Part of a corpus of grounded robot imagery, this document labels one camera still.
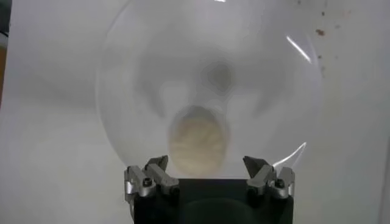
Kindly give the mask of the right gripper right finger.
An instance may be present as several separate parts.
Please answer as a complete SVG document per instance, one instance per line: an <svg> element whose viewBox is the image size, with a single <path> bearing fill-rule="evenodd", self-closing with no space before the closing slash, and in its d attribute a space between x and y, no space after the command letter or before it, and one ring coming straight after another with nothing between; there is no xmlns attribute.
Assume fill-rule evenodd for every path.
<svg viewBox="0 0 390 224"><path fill-rule="evenodd" d="M282 167L277 173L274 166L264 159L245 156L243 161L250 176L247 186L256 196L262 196L267 191L272 198L280 200L294 196L295 173L292 168Z"/></svg>

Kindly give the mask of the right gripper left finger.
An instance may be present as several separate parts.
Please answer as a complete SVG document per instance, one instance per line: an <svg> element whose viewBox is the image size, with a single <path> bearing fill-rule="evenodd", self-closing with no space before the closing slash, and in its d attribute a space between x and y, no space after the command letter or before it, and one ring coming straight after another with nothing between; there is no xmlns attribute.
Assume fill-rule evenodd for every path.
<svg viewBox="0 0 390 224"><path fill-rule="evenodd" d="M180 195L179 180L166 173L168 155L151 158L141 169L128 166L124 171L124 198L130 203L136 197L151 198L158 193L171 200Z"/></svg>

